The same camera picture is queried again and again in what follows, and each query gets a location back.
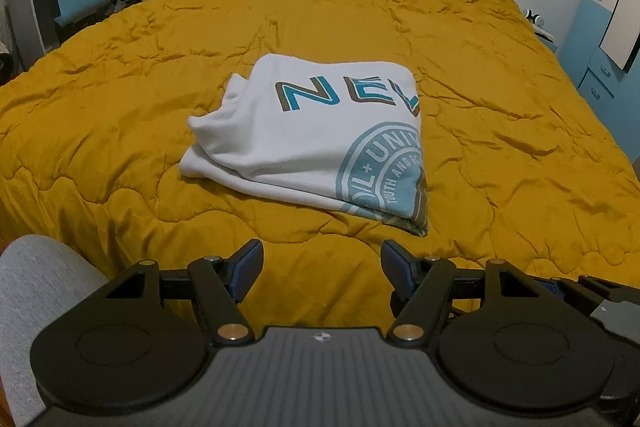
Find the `desk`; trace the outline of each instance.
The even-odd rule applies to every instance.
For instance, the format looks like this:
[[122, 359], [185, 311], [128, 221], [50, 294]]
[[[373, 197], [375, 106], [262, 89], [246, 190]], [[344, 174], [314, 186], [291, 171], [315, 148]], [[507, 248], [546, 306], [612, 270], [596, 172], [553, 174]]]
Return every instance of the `desk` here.
[[60, 47], [48, 0], [6, 0], [6, 13], [25, 71]]

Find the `yellow comforter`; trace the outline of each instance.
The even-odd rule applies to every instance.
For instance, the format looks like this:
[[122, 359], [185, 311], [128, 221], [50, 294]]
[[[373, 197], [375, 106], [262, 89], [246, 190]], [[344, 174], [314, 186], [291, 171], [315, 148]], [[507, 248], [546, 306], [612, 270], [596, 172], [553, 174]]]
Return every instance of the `yellow comforter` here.
[[[180, 177], [189, 115], [279, 53], [409, 68], [422, 109], [430, 232], [256, 200]], [[252, 237], [252, 325], [392, 320], [379, 249], [640, 286], [640, 185], [513, 0], [149, 0], [0, 88], [0, 229], [43, 233], [108, 275], [229, 256]]]

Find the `gray ribbed panel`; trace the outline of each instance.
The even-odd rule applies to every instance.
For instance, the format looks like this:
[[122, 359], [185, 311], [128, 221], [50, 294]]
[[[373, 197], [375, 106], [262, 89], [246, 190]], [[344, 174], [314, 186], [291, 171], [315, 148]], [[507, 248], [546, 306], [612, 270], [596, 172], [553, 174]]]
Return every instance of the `gray ribbed panel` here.
[[220, 350], [182, 395], [127, 417], [52, 410], [37, 427], [604, 427], [591, 410], [541, 420], [505, 417], [457, 395], [421, 351], [375, 329], [270, 328], [253, 346]]

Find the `desk drawer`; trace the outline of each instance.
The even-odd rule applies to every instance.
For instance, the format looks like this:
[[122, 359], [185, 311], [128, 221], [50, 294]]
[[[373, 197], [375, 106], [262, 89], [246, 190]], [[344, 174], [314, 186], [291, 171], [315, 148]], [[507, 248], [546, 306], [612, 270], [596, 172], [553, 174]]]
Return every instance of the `desk drawer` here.
[[591, 70], [587, 70], [587, 74], [584, 76], [578, 92], [587, 101], [593, 112], [598, 118], [602, 118], [607, 106], [613, 100], [613, 95], [604, 87], [601, 81], [591, 73]]
[[599, 47], [591, 55], [589, 69], [613, 94], [620, 87], [620, 82], [626, 74]]

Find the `person's leg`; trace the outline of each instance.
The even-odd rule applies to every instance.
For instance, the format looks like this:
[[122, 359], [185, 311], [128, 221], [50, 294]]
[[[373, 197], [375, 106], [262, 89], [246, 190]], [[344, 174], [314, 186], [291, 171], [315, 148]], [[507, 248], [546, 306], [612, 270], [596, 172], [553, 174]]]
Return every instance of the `person's leg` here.
[[44, 410], [31, 372], [35, 337], [107, 279], [69, 247], [26, 235], [0, 256], [0, 377], [17, 427]]

